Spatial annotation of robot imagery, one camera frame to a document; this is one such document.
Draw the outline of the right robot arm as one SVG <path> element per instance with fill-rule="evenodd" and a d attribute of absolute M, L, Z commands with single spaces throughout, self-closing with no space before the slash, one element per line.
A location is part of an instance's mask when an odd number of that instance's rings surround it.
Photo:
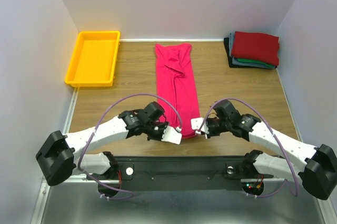
<path fill-rule="evenodd" d="M 273 128 L 259 113 L 241 114 L 232 104 L 231 99 L 215 102 L 208 115 L 196 125 L 195 129 L 205 134 L 206 138 L 230 132 L 235 137 L 262 145 L 276 156 L 262 151 L 252 151 L 246 155 L 242 164 L 245 175 L 268 174 L 293 181 L 295 195 L 302 186 L 309 194 L 327 200 L 336 187 L 336 154 L 328 145 L 316 147 L 298 141 Z"/>

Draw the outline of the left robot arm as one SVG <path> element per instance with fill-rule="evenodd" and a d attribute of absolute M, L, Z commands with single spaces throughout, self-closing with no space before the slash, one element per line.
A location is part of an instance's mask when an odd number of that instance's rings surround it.
<path fill-rule="evenodd" d="M 151 102 L 144 109 L 124 111 L 97 128 L 63 134 L 52 132 L 35 158 L 49 186 L 56 186 L 80 169 L 87 171 L 83 154 L 113 141 L 146 134 L 148 140 L 164 139 L 168 122 L 160 122 L 164 109 Z"/>

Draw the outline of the pink t shirt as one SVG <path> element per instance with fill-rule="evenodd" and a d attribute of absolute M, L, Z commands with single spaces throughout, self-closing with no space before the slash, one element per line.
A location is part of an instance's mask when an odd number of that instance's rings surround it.
<path fill-rule="evenodd" d="M 179 116 L 162 100 L 167 122 L 173 127 L 182 121 L 182 138 L 195 136 L 191 120 L 200 117 L 192 61 L 192 46 L 189 43 L 163 46 L 155 45 L 156 91 L 157 95 L 170 102 Z"/>

